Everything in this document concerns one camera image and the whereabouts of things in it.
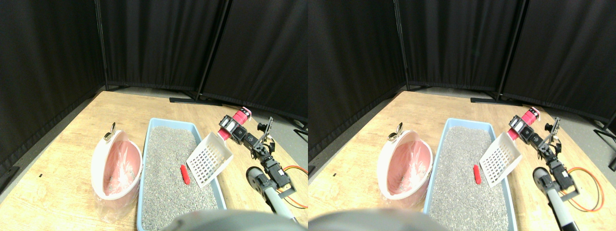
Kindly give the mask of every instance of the metal stand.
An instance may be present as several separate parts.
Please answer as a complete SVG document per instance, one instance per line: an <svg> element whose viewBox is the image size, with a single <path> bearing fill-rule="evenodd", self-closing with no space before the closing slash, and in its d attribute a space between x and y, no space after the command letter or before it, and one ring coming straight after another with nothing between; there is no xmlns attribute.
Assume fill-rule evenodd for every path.
<svg viewBox="0 0 616 231"><path fill-rule="evenodd" d="M201 83L199 84L199 90L197 90L197 94L191 99L181 99L181 98L169 98L169 102L172 103L192 103L192 104L205 104L205 105L216 105L221 106L222 104L218 101L213 100L200 100L199 98L202 95L203 86L205 83L205 79L208 76L209 69L212 66L214 61L214 56L216 55L216 51L218 50L218 45L220 45L220 40L222 38L222 32L224 31L224 27L227 24L227 18L229 17L229 11L231 11L232 0L226 0L225 6L222 10L221 19L219 20L218 27L216 28L216 36L214 37L214 42L212 43L212 49L209 52L208 61L205 66L205 70L203 70L203 76L201 77Z"/></svg>
<svg viewBox="0 0 616 231"><path fill-rule="evenodd" d="M407 80L407 91L411 90L410 85L408 85L408 64L407 64L407 55L404 51L404 39L402 36L402 19L400 18L400 4L398 0L394 0L394 9L395 9L395 24L396 29L398 30L398 39L400 40L400 50L402 51L402 62L404 62L404 77Z"/></svg>
<svg viewBox="0 0 616 231"><path fill-rule="evenodd" d="M308 143L308 139L306 139L304 136L302 136L302 134L308 136L308 123L307 122L302 122L302 121L298 120L298 122L300 122L302 124L302 126L299 126L297 123L295 123L294 119L286 118L286 120L289 121L289 123L293 124L293 126L295 126L297 128L297 129L293 129L295 134L297 134L298 136L302 137L302 139Z"/></svg>
<svg viewBox="0 0 616 231"><path fill-rule="evenodd" d="M130 86L118 86L116 88L109 88L109 85L105 84L105 91L117 91L125 88L129 88Z"/></svg>
<svg viewBox="0 0 616 231"><path fill-rule="evenodd" d="M408 91L419 91L419 90L423 90L423 89L428 89L430 87L431 86L420 86L420 87L416 87L416 88L413 88L413 89L408 89Z"/></svg>
<svg viewBox="0 0 616 231"><path fill-rule="evenodd" d="M616 136L610 134L607 132L607 128L610 126L610 124L612 124L612 122L614 122L614 119L616 118L616 111L614 112L614 114L612 115L612 118L610 119L609 122L607 122L605 125L603 125L603 128L600 130L593 130L595 134L597 134L597 136L601 137L601 135L607 136L612 138L612 140L614 140L614 142L616 142ZM612 160L612 162L610 162L610 164L608 165L608 167L612 170L616 172L616 158L614 158Z"/></svg>
<svg viewBox="0 0 616 231"><path fill-rule="evenodd" d="M524 17L526 17L526 8L527 1L522 1L522 5L520 8L520 15L517 18L516 22L516 30L513 34L513 38L511 40L511 46L509 46L509 55L507 55L507 61L505 62L505 68L503 69L503 75L501 77L501 83L498 86L498 94L494 99L480 99L480 98L471 98L471 103L491 103L491 104L504 104L504 105L514 105L514 106L522 106L519 102L505 101L501 100L501 96L503 95L503 89L505 88L505 81L507 80L507 75L509 74L509 68L511 66L511 62L513 59L513 54L515 53L517 40L519 39L519 34L522 32L522 25L524 24Z"/></svg>
<svg viewBox="0 0 616 231"><path fill-rule="evenodd" d="M94 4L96 6L96 25L99 29L99 40L100 40L100 47L102 50L102 55L103 55L103 73L105 75L105 91L109 91L109 84L108 84L108 79L107 79L107 57L105 56L105 40L103 39L103 25L102 25L102 19L100 17L100 1L99 0L94 0Z"/></svg>

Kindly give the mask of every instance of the red object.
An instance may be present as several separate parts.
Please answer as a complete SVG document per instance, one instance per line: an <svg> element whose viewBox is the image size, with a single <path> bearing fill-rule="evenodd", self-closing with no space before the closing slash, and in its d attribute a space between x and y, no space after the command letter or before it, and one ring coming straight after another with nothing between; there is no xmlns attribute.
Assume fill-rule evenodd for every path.
<svg viewBox="0 0 616 231"><path fill-rule="evenodd" d="M244 110L248 111L248 113L250 115L252 115L252 112L250 112L247 108L243 107ZM233 119L237 120L238 123L240 123L240 125L244 124L244 122L246 122L246 120L248 120L248 116L246 116L246 114L244 112L242 112L241 110L238 110L235 115L233 115ZM227 132L225 129L220 129L218 130L218 134L221 135L222 140L227 140L231 134L229 134L229 132Z"/></svg>
<svg viewBox="0 0 616 231"><path fill-rule="evenodd" d="M532 110L535 110L537 112L537 116L533 114ZM537 120L539 115L539 110L537 110L535 107L532 107L528 111L526 111L526 113L524 113L524 115L522 116L522 120L524 120L524 122L526 122L526 124L530 126L535 122L535 120ZM511 140L516 140L519 137L516 130L514 130L513 128L509 129L507 133L509 134L509 137L511 137Z"/></svg>
<svg viewBox="0 0 616 231"><path fill-rule="evenodd" d="M188 176L188 171L186 170L186 166L182 164L182 166L180 167L180 170L182 170L182 178L184 178L184 183L190 184L190 177Z"/></svg>
<svg viewBox="0 0 616 231"><path fill-rule="evenodd" d="M481 184L481 174L479 174L479 166L475 164L472 169L475 170L475 183Z"/></svg>

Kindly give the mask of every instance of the black curtain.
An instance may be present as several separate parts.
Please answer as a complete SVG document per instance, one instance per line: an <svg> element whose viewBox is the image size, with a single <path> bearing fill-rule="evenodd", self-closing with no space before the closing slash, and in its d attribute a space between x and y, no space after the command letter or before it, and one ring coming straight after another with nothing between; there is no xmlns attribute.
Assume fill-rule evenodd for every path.
<svg viewBox="0 0 616 231"><path fill-rule="evenodd" d="M520 1L401 1L412 85L497 91Z"/></svg>
<svg viewBox="0 0 616 231"><path fill-rule="evenodd" d="M203 95L307 121L308 1L233 1Z"/></svg>
<svg viewBox="0 0 616 231"><path fill-rule="evenodd" d="M222 1L101 1L108 83L196 91Z"/></svg>
<svg viewBox="0 0 616 231"><path fill-rule="evenodd" d="M0 1L0 174L104 82L94 1Z"/></svg>
<svg viewBox="0 0 616 231"><path fill-rule="evenodd" d="M308 160L405 84L392 1L309 1Z"/></svg>
<svg viewBox="0 0 616 231"><path fill-rule="evenodd" d="M616 1L530 1L503 95L609 120L615 9Z"/></svg>

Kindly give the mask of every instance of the wire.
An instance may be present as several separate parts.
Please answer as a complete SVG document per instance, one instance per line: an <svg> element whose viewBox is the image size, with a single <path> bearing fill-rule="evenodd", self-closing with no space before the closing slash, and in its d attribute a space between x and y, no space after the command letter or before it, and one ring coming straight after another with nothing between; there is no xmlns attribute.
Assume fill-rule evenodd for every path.
<svg viewBox="0 0 616 231"><path fill-rule="evenodd" d="M304 173L308 174L308 171L306 171L306 169L304 169L304 168L302 168L300 166L297 166L297 165L287 166L287 167L283 168L282 171L286 171L289 168L296 168L296 169L299 169L299 170L303 171Z"/></svg>
<svg viewBox="0 0 616 231"><path fill-rule="evenodd" d="M286 201L287 203L289 203L289 205L291 205L291 206L293 206L293 207L295 207L295 208L298 208L298 209L306 209L306 208L302 208L302 207L299 207L299 206L296 206L296 205L292 204L291 202L289 202L288 200L286 200L286 197L285 197L285 201Z"/></svg>
<svg viewBox="0 0 616 231"><path fill-rule="evenodd" d="M308 208L308 206L305 206L305 205L302 205L302 204L298 203L297 201L295 201L295 200L294 200L293 198L291 198L290 196L287 196L287 197L288 197L289 199L291 199L293 202L295 202L297 205L299 205L300 207L305 208L305 209L307 209L307 208Z"/></svg>
<svg viewBox="0 0 616 231"><path fill-rule="evenodd" d="M584 210L584 212L596 212L596 211L599 211L601 208L603 208L603 204L604 204L604 203L605 203L605 201L606 201L606 199L605 199L605 195L604 195L604 193L603 193L603 187L601 187L601 183L599 183L599 181L597 180L597 177L595 177L592 173L590 173L588 170L586 170L586 169L584 169L584 168L575 167L575 168L570 169L570 170L569 170L569 171L567 171L567 172L570 174L571 172L576 171L576 170L582 170L582 171L584 171L584 172L588 173L588 175L590 175L590 176L593 178L594 182L595 182L595 183L599 186L599 190L601 191L601 196L600 196L600 197L599 197L599 196L597 196L597 204L599 204L599 200L601 200L601 205L599 206L599 208L597 208L597 206L595 205L595 207L594 207L593 209L587 209L587 208L584 208L582 205L578 204L578 203L577 203L577 201L575 201L573 198L571 198L571 200L572 200L572 201L573 201L573 202L574 202L577 206L579 206L582 210Z"/></svg>
<svg viewBox="0 0 616 231"><path fill-rule="evenodd" d="M290 168L296 168L296 169L299 169L299 170L303 171L304 173L308 174L308 171L306 171L306 169L304 169L304 168L302 168L302 167L300 167L300 166L297 166L297 165L290 165L290 166L284 167L284 168L282 169L282 171L285 171L285 172L286 172L286 170L287 170L287 169L290 169ZM295 202L295 203L296 203L299 207L297 207L297 206L295 206L295 205L291 204L291 203L290 203L288 200L286 200L286 198L285 198L285 201L286 201L287 203L289 203L291 206L293 206L293 207L295 207L295 208L299 208L299 209L307 209L307 208L308 208L308 206L305 206L305 205L302 205L302 204L298 203L298 202L297 202L297 201L295 201L293 198L291 198L291 197L289 197L289 196L287 196L287 197L288 197L289 199L291 199L293 202Z"/></svg>

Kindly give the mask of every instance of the wooden table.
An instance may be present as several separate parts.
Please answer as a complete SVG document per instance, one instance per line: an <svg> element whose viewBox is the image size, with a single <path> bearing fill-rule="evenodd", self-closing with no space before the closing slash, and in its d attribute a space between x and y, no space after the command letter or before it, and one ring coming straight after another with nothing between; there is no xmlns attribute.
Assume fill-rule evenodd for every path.
<svg viewBox="0 0 616 231"><path fill-rule="evenodd" d="M164 98L101 92L49 145L0 204L0 230L135 230L136 206L113 224L100 221L94 210L90 164L94 147L111 124L115 122L116 128L126 131L129 139L143 150L150 118L191 122L205 138L210 131L218 131L218 122L224 115L236 111L230 107L169 103ZM262 134L257 131L255 120L244 125L249 132ZM231 140L227 145L234 158L218 176L227 208L271 213L260 194L246 181L250 166L261 167L258 160L252 160L244 146ZM280 145L274 158L283 167L297 165ZM308 205L307 176L295 169L288 172L298 190L291 197ZM306 226L307 209L287 206Z"/></svg>
<svg viewBox="0 0 616 231"><path fill-rule="evenodd" d="M529 107L471 103L468 99L416 92L399 94L340 150L310 184L309 219L347 209L387 207L378 188L376 162L381 148L387 142L387 135L394 132L400 122L404 123L404 129L418 132L436 154L440 135L448 118L488 122L498 135L509 129L508 123L514 115L522 116L528 109ZM545 123L552 124L554 120L545 111L541 111L541 121L532 127L542 137L548 135L548 132L543 130ZM562 153L559 155L562 163L569 169L583 167L591 171L598 177L605 191L605 205L596 213L583 213L565 203L575 222L580 230L613 230L616 227L614 186L564 129L558 132L558 137L562 141ZM508 179L518 229L558 230L548 200L532 179L532 171L539 166L545 167L545 162L537 159L537 152L531 146L525 145L519 139L516 142L524 157ZM592 178L580 171L573 172L572 176L582 188L581 195L575 197L575 200L587 208L592 208L597 197ZM412 209L421 211L423 201Z"/></svg>

